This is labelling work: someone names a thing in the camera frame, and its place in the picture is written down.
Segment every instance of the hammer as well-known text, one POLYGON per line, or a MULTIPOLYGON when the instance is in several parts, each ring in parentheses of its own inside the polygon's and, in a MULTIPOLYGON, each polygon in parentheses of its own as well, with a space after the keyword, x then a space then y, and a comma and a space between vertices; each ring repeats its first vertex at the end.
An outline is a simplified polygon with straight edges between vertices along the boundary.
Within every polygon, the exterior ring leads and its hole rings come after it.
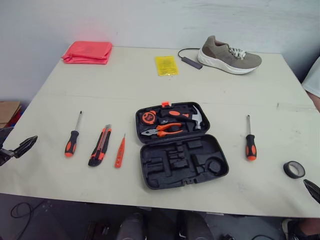
POLYGON ((196 110, 196 114, 190 114, 189 112, 179 112, 174 109, 162 109, 160 114, 162 117, 173 117, 176 119, 195 121, 195 129, 201 130, 200 124, 202 123, 202 115, 200 111, 193 105, 196 110))

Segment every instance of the sneaker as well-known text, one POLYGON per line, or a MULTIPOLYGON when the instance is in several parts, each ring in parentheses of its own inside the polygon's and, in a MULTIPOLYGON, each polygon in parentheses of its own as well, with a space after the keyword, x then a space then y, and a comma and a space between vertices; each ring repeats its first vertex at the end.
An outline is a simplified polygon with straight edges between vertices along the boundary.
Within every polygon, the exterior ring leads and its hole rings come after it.
POLYGON ((285 235, 286 240, 306 240, 306 237, 299 236, 296 232, 301 232, 299 230, 298 221, 287 218, 282 222, 282 230, 285 235))
POLYGON ((204 65, 221 69, 231 74, 246 74, 255 70, 262 62, 261 57, 209 36, 200 48, 198 61, 204 65))

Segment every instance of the black tape roll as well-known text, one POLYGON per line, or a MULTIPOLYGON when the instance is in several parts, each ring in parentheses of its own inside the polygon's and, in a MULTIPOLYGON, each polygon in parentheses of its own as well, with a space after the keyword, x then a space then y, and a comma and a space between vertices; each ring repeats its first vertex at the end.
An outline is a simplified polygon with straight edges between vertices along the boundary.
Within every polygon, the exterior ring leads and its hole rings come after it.
POLYGON ((305 168, 298 163, 297 161, 288 161, 283 165, 283 170, 290 178, 299 179, 302 178, 305 174, 305 168), (297 170, 297 174, 290 170, 290 167, 293 167, 297 170))

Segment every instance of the black cable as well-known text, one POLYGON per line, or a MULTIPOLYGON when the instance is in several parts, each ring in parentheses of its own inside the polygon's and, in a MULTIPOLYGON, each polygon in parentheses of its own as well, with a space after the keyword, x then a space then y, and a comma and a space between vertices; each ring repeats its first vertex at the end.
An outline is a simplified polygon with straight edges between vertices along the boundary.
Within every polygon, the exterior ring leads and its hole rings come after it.
POLYGON ((35 207, 32 207, 32 205, 28 202, 20 202, 16 205, 13 206, 13 208, 11 208, 11 211, 10 211, 10 216, 14 219, 20 219, 20 218, 23 218, 23 217, 26 217, 28 216, 28 220, 24 226, 24 228, 22 229, 22 231, 20 232, 19 236, 17 237, 16 240, 20 240, 22 238, 22 236, 24 235, 27 227, 29 226, 29 223, 31 221, 31 218, 32 218, 32 215, 33 215, 33 212, 41 205, 45 202, 46 200, 42 200, 38 205, 36 205, 35 207), (23 214, 23 215, 19 215, 19 212, 18 212, 18 209, 21 205, 26 205, 28 208, 29 208, 29 212, 23 214))
POLYGON ((182 51, 184 51, 184 50, 199 50, 200 48, 184 48, 184 49, 181 49, 180 51, 178 51, 178 56, 180 57, 180 58, 182 58, 182 56, 180 56, 180 52, 182 52, 182 51))
POLYGON ((257 235, 257 236, 254 236, 251 240, 255 240, 255 239, 258 238, 258 237, 264 237, 264 238, 267 238, 267 239, 274 240, 273 238, 271 238, 271 237, 269 237, 269 236, 266 236, 266 235, 262 235, 262 234, 257 235))

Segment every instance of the white table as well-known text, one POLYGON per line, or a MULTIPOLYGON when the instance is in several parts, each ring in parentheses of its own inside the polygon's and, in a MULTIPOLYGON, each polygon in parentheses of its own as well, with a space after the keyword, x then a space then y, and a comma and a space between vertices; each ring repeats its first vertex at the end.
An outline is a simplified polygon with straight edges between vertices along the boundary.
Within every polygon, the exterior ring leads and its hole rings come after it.
MULTIPOLYGON (((147 206, 242 215, 320 217, 320 205, 303 184, 320 186, 320 114, 280 54, 261 53, 262 65, 247 75, 203 67, 176 57, 179 75, 158 76, 155 56, 175 49, 115 47, 107 65, 58 62, 6 140, 16 147, 38 135, 20 159, 0 167, 0 192, 40 198, 147 206), (229 164, 228 175, 205 183, 151 190, 143 180, 135 126, 138 109, 162 101, 201 105, 229 164), (74 157, 64 148, 83 111, 74 157), (251 115, 258 157, 245 157, 246 115, 251 115), (112 124, 107 156, 88 166, 106 124, 112 124), (126 133, 123 164, 114 168, 126 133), (300 162, 301 179, 283 164, 300 162)), ((196 52, 189 52, 194 58, 196 52)))

